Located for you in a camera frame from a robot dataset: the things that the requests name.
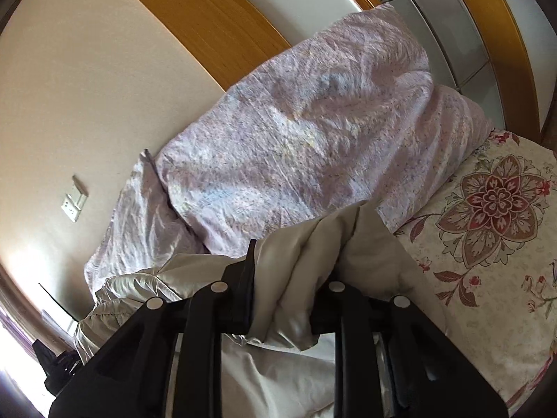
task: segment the electrical outlet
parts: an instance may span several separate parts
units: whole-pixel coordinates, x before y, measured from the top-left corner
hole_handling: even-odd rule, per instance
[[[82,190],[80,185],[78,185],[77,178],[75,176],[73,176],[72,179],[73,183],[68,196],[71,198],[71,201],[75,204],[77,209],[83,210],[83,205],[85,204],[85,201],[87,201],[87,193]]]
[[[62,210],[69,217],[69,219],[73,221],[73,223],[77,221],[77,219],[79,218],[79,214],[81,213],[81,211],[76,207],[76,205],[73,203],[72,199],[68,195],[66,195],[64,198],[64,202],[62,203]]]

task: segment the red flower pattern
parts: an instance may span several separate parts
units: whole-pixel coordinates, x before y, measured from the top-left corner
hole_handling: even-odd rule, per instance
[[[421,258],[418,262],[418,265],[422,268],[422,271],[425,273],[430,269],[431,261],[428,257]]]
[[[477,275],[471,276],[468,279],[468,286],[466,286],[466,292],[473,293],[474,289],[477,288],[478,286],[480,286],[481,283],[482,283],[482,280],[480,280],[479,276],[477,276]]]
[[[504,144],[508,140],[509,136],[511,136],[509,132],[503,132],[502,135],[499,133],[492,133],[489,136],[489,139],[495,141],[497,144]]]
[[[522,287],[524,292],[530,292],[532,290],[532,277],[530,275],[524,277]]]
[[[519,160],[508,155],[491,173],[463,177],[463,199],[446,210],[437,227],[452,234],[465,233],[462,258],[470,269],[491,256],[502,239],[520,243],[538,235],[532,204],[541,196],[538,190],[547,189],[545,182],[537,174],[523,174]]]
[[[544,291],[546,283],[547,281],[545,280],[545,276],[540,276],[538,282],[536,283],[537,294],[541,294]]]
[[[538,195],[547,196],[549,195],[550,188],[551,188],[551,181],[545,180],[536,186],[536,193]]]

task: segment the wall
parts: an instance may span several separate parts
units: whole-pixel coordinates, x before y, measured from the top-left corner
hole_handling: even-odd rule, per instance
[[[138,153],[156,153],[222,89],[138,0],[23,0],[0,36],[0,263],[84,316],[83,264]],[[76,174],[90,198],[60,209]]]

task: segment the pink bedding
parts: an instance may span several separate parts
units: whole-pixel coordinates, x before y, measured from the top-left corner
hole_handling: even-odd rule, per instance
[[[483,111],[434,86],[389,4],[350,14],[259,66],[155,159],[213,254],[361,199],[394,231],[487,138]]]
[[[162,267],[176,253],[204,253],[172,210],[147,151],[122,189],[101,245],[84,266],[93,297],[107,278]]]

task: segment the floral blanket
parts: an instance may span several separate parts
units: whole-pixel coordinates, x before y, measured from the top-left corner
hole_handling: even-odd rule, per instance
[[[395,233],[511,413],[557,353],[556,158],[492,132]]]

